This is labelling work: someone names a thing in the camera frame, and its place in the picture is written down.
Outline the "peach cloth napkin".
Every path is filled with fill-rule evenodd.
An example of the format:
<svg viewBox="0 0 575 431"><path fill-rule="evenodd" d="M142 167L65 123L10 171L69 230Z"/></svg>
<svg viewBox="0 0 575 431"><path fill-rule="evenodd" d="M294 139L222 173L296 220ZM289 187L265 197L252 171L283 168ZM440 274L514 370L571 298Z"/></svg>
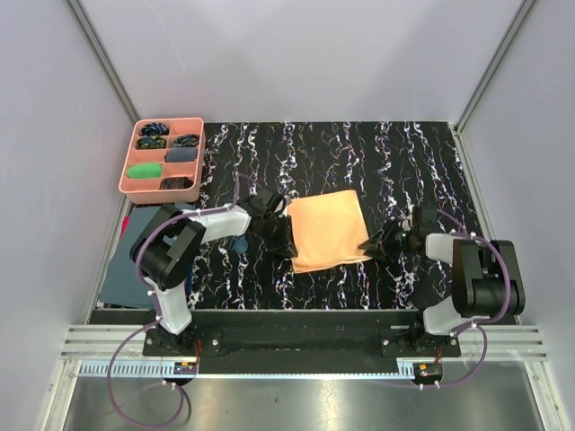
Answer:
<svg viewBox="0 0 575 431"><path fill-rule="evenodd" d="M287 207L297 256L297 274L369 260L358 246L368 239L355 190L296 198Z"/></svg>

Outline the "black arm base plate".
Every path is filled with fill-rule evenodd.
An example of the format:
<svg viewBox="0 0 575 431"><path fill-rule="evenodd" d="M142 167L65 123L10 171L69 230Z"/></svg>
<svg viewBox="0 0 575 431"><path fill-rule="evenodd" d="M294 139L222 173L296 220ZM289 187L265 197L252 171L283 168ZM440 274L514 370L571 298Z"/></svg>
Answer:
<svg viewBox="0 0 575 431"><path fill-rule="evenodd" d="M456 338L429 335L422 313L397 310L200 310L180 335L147 332L145 356L222 357L240 351L344 351L392 357L456 358Z"/></svg>

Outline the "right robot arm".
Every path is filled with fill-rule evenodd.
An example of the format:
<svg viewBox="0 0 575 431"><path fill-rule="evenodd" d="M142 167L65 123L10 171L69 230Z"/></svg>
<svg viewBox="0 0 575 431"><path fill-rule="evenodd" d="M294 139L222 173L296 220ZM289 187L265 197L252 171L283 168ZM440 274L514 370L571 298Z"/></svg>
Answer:
<svg viewBox="0 0 575 431"><path fill-rule="evenodd" d="M510 241L488 241L470 233L454 217L436 207L412 207L358 248L375 260L392 263L404 254L418 254L451 266L450 296L421 312L418 328L408 333L413 353L427 356L440 336L518 316L526 294L515 246Z"/></svg>

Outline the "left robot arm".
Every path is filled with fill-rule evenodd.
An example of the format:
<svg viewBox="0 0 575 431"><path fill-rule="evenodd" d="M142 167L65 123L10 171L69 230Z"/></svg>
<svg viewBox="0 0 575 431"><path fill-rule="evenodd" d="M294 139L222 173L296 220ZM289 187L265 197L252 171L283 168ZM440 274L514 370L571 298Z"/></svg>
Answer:
<svg viewBox="0 0 575 431"><path fill-rule="evenodd" d="M182 356L193 347L185 284L200 247L252 234L262 240L268 252L294 258L297 250L289 205L290 198L260 189L254 195L210 209L182 210L174 204L159 207L132 245L130 258L137 275L149 285L156 320L165 330L162 342L171 353Z"/></svg>

